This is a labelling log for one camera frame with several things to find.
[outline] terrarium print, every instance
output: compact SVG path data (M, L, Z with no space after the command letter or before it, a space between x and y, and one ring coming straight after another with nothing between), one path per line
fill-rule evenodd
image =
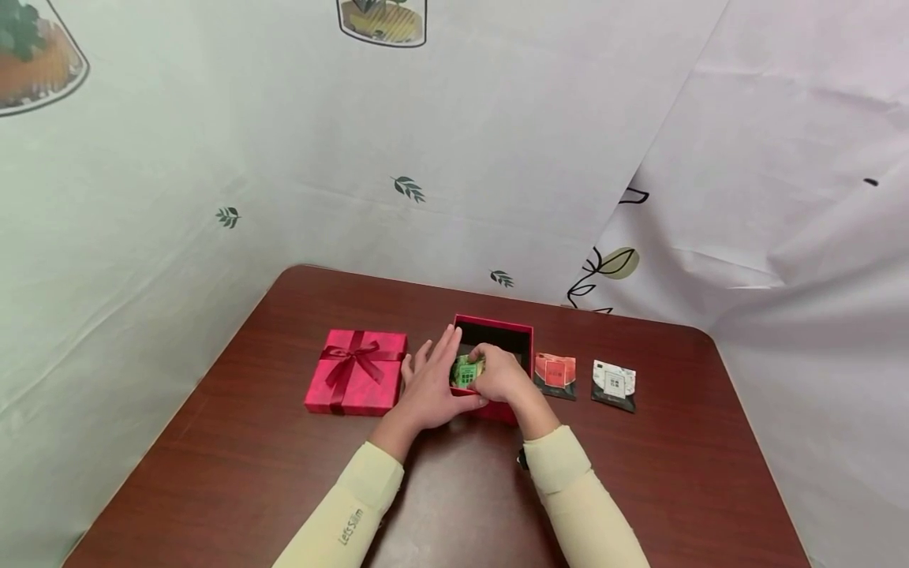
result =
M72 93L88 62L47 0L0 0L0 116Z
M371 44L426 43L426 0L335 0L341 31Z

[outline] white backdrop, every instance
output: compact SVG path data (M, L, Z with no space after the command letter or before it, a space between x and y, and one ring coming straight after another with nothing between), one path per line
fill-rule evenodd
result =
M557 301L725 4L429 2L395 49L335 0L56 0L78 80L14 106L53 51L0 36L1 563L59 564L286 265Z
M732 0L563 300L716 340L815 568L909 565L907 24Z
M201 5L294 261L556 303L725 0L428 0L408 49L341 33L335 0Z
M287 259L184 3L56 8L87 77L0 116L4 568L59 565Z
M695 64L725 0L416 2L405 49L336 0L54 2L90 70L0 109L4 562L58 564L309 262L708 331L815 568L906 566L907 8L733 0Z

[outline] red ribbon bow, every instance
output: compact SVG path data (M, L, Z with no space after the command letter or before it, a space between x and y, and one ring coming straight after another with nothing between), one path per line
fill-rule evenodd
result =
M364 334L365 332L362 330L355 331L349 346L328 345L319 355L319 359L341 361L325 378L325 383L333 389L332 400L329 404L333 414L344 413L341 402L347 392L350 377L354 374L354 367L360 365L369 378L379 384L382 382L383 373L373 364L373 361L401 361L404 359L404 353L379 351L379 343L375 340L363 346Z

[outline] sleeve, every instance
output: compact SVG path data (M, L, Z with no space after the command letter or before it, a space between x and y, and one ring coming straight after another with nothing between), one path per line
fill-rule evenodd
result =
M524 443L527 465L572 568L648 568L631 526L568 426Z
M363 444L273 568L358 568L403 478L392 456Z

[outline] brown wooden table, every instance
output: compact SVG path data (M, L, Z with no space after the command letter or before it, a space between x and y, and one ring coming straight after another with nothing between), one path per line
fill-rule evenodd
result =
M269 568L377 420L304 409L329 328L419 345L455 313L533 325L537 351L577 358L577 402L550 402L653 568L808 566L707 335L305 266L278 278L65 566ZM590 400L594 358L637 371L637 414ZM365 566L565 566L518 448L517 431L465 418L422 434Z

